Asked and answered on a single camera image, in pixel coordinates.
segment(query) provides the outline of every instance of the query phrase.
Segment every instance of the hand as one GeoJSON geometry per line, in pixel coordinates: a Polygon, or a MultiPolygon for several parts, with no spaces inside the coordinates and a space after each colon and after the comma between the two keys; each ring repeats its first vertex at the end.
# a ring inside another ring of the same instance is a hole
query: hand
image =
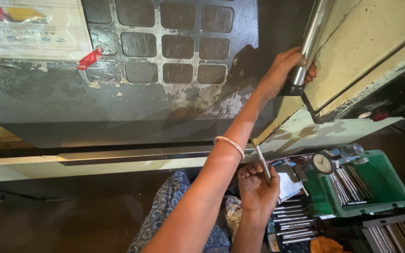
{"type": "MultiPolygon", "coordinates": [[[[296,66],[304,66],[306,63],[302,59],[302,55],[299,52],[300,46],[294,47],[284,53],[280,53],[274,59],[273,65],[271,65],[268,72],[260,81],[258,87],[264,87],[265,93],[271,96],[273,99],[278,95],[284,86],[285,79],[288,77],[290,70],[296,66]]],[[[307,72],[304,83],[310,83],[316,77],[315,58],[312,61],[312,65],[307,72]]]]}
{"type": "Polygon", "coordinates": [[[260,163],[248,164],[237,173],[243,214],[253,214],[261,222],[267,222],[281,193],[279,175],[269,167],[271,186],[268,185],[260,163]]]}

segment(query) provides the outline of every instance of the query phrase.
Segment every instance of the red tape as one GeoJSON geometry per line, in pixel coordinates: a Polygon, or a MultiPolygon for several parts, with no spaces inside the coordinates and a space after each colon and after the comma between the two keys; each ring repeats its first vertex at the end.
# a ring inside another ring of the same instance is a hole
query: red tape
{"type": "Polygon", "coordinates": [[[102,52],[103,49],[100,47],[95,49],[86,57],[82,58],[82,60],[79,61],[79,65],[76,68],[80,70],[86,70],[90,65],[101,59],[101,57],[103,57],[103,55],[101,54],[102,52]]]}

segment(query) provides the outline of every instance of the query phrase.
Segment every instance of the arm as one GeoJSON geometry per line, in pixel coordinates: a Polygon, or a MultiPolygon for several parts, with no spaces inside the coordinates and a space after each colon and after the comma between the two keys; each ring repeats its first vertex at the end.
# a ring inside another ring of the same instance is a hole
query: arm
{"type": "Polygon", "coordinates": [[[260,163],[248,164],[238,173],[242,217],[231,253],[260,252],[268,219],[278,202],[279,175],[269,168],[271,186],[268,186],[260,163]]]}
{"type": "MultiPolygon", "coordinates": [[[[242,148],[246,147],[259,113],[279,93],[288,72],[301,60],[301,54],[296,53],[298,50],[294,48],[276,57],[270,71],[251,94],[224,134],[225,137],[242,148]]],[[[201,252],[240,159],[237,149],[226,141],[219,141],[196,180],[143,252],[201,252]]]]}

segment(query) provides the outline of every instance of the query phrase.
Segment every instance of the tool tray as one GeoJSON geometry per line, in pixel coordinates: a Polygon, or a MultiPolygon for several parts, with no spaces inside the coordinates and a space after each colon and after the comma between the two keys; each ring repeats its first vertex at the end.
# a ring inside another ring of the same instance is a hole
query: tool tray
{"type": "Polygon", "coordinates": [[[357,173],[368,184],[374,199],[367,204],[341,206],[334,187],[328,177],[317,178],[317,172],[306,172],[309,179],[304,187],[311,196],[309,210],[314,216],[332,214],[337,217],[352,217],[366,213],[391,210],[405,207],[405,186],[381,150],[366,151],[360,158],[368,158],[369,162],[355,165],[357,173]]]}

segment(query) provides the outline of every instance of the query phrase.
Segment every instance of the cloth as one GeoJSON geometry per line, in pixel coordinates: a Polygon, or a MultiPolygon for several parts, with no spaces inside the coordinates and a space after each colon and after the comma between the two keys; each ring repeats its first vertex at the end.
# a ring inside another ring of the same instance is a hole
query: cloth
{"type": "Polygon", "coordinates": [[[343,246],[332,239],[319,236],[311,241],[311,253],[350,253],[343,250],[343,246]]]}
{"type": "Polygon", "coordinates": [[[240,225],[240,219],[242,218],[242,201],[231,195],[226,195],[225,199],[225,216],[227,225],[232,233],[232,243],[235,240],[235,234],[240,225]]]}
{"type": "MultiPolygon", "coordinates": [[[[135,236],[127,253],[139,253],[149,240],[156,234],[162,223],[176,207],[182,195],[190,187],[190,181],[183,172],[176,172],[157,191],[153,207],[146,216],[140,232],[135,236]]],[[[229,238],[226,219],[222,211],[219,212],[203,252],[229,253],[229,238]]]]}

